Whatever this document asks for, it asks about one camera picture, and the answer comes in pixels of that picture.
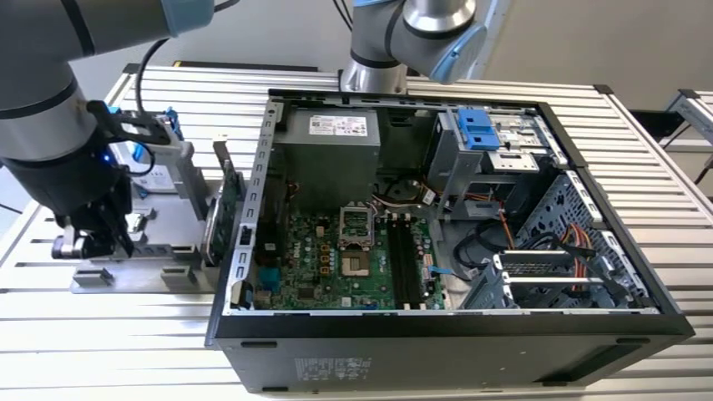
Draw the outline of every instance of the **slotted metal table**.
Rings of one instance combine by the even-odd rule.
[[[334,74],[149,68],[149,110],[173,106],[194,144],[194,164],[220,178],[210,139],[229,135],[237,168],[249,175],[269,88],[334,91]],[[105,101],[134,109],[133,76]],[[324,393],[297,399],[713,399],[713,206],[644,132],[621,102],[592,85],[465,81],[441,86],[412,78],[413,95],[545,101],[652,262],[696,336],[588,388],[504,393]],[[220,352],[202,348],[209,295],[73,295],[76,263],[50,259],[58,233],[32,203],[0,244],[1,399],[246,399]]]

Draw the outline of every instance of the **robotic arm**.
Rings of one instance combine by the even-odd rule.
[[[64,235],[56,258],[132,255],[128,172],[108,144],[132,138],[100,102],[86,102],[68,62],[177,36],[209,24],[213,0],[5,0],[0,2],[0,160]],[[126,121],[156,135],[144,116]]]
[[[342,90],[404,93],[405,66],[444,84],[461,78],[485,41],[474,3],[354,0]],[[64,228],[54,258],[132,255],[130,173],[108,145],[169,140],[145,115],[112,116],[85,101],[68,62],[201,28],[213,13],[213,0],[0,2],[0,162]]]
[[[354,0],[345,92],[405,93],[406,66],[441,84],[465,76],[485,42],[476,0]]]

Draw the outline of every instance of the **ram slot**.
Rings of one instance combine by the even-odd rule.
[[[393,296],[397,308],[418,309],[422,299],[410,223],[401,220],[389,221],[386,234],[389,238]]]

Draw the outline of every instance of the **power supply label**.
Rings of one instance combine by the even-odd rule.
[[[365,380],[370,368],[370,358],[296,358],[297,379]]]
[[[313,115],[309,117],[310,135],[368,136],[366,117]]]

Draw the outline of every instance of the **green circuit board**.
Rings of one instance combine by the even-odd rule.
[[[358,221],[354,226],[365,226],[364,223]],[[368,252],[361,252],[338,248],[338,214],[293,213],[289,217],[288,255],[281,264],[280,289],[272,293],[269,309],[396,309],[385,224],[377,219],[374,245]],[[422,282],[426,272],[424,257],[418,252],[432,255],[430,245],[424,243],[430,242],[424,221],[414,221],[410,233],[417,274]],[[434,293],[424,298],[426,309],[444,307],[438,279],[434,285]]]

